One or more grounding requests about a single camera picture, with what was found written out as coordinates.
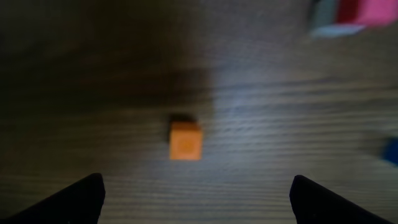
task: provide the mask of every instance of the wood grain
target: wood grain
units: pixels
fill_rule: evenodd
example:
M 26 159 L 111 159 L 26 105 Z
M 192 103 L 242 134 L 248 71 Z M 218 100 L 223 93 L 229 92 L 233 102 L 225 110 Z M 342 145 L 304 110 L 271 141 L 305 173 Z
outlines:
M 398 27 L 311 39 L 309 2 L 1 2 L 0 218 L 101 172 L 99 223 L 295 223 L 302 174 L 398 222 Z

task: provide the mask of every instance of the blue block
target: blue block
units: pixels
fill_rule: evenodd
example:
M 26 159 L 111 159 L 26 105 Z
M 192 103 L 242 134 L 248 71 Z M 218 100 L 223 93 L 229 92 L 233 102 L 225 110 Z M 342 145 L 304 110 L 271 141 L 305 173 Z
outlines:
M 383 158 L 398 165 L 398 139 L 391 139 L 384 151 Z

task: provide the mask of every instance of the top face of orange cube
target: top face of orange cube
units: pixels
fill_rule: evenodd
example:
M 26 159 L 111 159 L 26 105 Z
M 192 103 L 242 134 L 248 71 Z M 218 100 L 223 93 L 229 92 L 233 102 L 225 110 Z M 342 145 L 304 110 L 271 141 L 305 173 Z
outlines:
M 196 123 L 189 122 L 174 122 L 171 128 L 170 159 L 201 159 L 201 128 Z

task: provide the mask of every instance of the wooden table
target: wooden table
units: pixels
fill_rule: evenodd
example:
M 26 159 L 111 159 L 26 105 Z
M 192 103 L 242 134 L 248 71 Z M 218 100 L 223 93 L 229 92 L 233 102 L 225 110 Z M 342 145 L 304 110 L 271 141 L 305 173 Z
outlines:
M 309 1 L 0 3 L 0 218 L 92 173 L 99 223 L 295 223 L 302 174 L 398 222 L 398 27 L 307 35 Z M 170 114 L 203 159 L 170 161 Z

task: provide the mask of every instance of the pink cube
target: pink cube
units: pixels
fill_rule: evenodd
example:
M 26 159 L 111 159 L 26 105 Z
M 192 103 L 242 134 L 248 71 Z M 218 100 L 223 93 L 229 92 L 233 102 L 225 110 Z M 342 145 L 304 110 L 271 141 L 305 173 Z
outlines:
M 386 26 L 398 18 L 398 0 L 340 0 L 337 23 Z

